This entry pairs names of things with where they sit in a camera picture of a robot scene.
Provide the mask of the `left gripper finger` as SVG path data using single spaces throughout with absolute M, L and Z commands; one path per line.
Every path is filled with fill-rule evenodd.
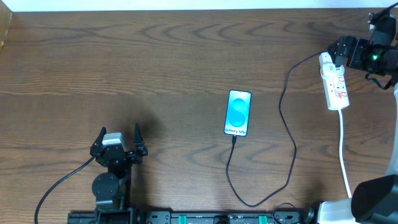
M 134 128 L 134 146 L 136 147 L 137 151 L 140 153 L 142 156 L 147 156 L 148 155 L 148 150 L 145 145 L 145 142 L 141 136 L 141 132 L 139 129 L 139 125 L 136 123 L 135 128 Z
M 106 134 L 106 128 L 102 127 L 101 131 L 99 132 L 98 137 L 96 138 L 96 140 L 94 141 L 94 143 L 91 146 L 92 149 L 97 149 L 102 146 L 102 140 L 103 140 L 105 134 Z

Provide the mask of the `blue Galaxy smartphone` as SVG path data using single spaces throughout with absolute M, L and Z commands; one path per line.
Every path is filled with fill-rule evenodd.
M 224 122 L 224 133 L 247 136 L 252 94 L 249 91 L 230 90 Z

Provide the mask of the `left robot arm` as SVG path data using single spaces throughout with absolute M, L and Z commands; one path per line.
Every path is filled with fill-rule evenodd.
M 90 147 L 90 155 L 107 171 L 98 175 L 92 183 L 96 197 L 96 223 L 134 223 L 134 209 L 129 206 L 131 193 L 131 167 L 142 163 L 148 155 L 139 125 L 134 128 L 135 150 L 126 151 L 121 133 L 107 133 L 102 128 Z

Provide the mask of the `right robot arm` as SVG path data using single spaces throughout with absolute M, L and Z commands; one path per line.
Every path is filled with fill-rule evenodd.
M 311 223 L 397 222 L 397 9 L 371 12 L 366 24 L 317 55 L 343 178 L 336 199 L 307 211 Z

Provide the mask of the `white charger plug adapter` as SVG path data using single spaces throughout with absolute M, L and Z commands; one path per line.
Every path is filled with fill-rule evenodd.
M 333 79 L 344 75 L 345 68 L 343 65 L 336 66 L 329 53 L 323 52 L 319 56 L 320 62 L 320 75 L 324 80 Z

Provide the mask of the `white power strip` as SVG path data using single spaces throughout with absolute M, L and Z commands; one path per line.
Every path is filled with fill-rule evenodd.
M 329 80 L 322 80 L 328 109 L 341 111 L 343 108 L 348 107 L 349 98 L 344 75 Z

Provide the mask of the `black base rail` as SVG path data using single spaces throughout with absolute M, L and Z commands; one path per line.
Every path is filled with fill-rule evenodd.
M 170 211 L 75 212 L 67 224 L 275 224 L 314 223 L 314 212 L 276 210 L 270 213 L 176 213 Z

